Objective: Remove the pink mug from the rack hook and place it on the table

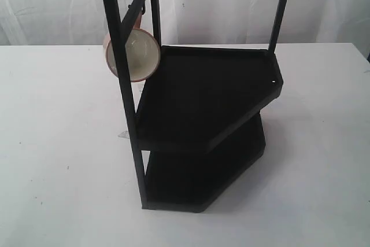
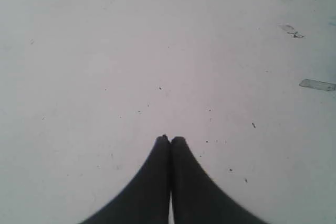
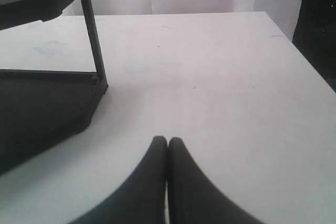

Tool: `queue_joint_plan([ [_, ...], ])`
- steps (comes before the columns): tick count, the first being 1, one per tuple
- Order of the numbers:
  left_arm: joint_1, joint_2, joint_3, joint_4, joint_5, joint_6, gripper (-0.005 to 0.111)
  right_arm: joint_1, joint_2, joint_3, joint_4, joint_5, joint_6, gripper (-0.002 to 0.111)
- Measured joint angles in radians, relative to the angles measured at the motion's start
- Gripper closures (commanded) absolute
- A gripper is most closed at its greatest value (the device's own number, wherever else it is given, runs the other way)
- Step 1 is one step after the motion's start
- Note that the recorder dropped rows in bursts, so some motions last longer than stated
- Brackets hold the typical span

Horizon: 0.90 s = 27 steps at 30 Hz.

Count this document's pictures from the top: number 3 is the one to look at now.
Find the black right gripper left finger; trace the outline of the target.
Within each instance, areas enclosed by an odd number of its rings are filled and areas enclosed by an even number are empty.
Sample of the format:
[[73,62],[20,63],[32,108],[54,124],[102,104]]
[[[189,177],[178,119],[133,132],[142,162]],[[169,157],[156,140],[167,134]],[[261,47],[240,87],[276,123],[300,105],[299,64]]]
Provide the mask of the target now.
[[72,223],[165,223],[167,140],[155,136],[122,185]]

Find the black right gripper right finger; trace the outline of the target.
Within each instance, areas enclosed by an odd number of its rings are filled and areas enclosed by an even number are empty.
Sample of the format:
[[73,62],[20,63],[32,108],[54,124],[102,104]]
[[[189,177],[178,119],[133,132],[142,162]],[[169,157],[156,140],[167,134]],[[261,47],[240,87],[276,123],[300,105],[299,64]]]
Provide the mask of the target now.
[[261,223],[215,187],[178,137],[168,147],[167,195],[170,223]]

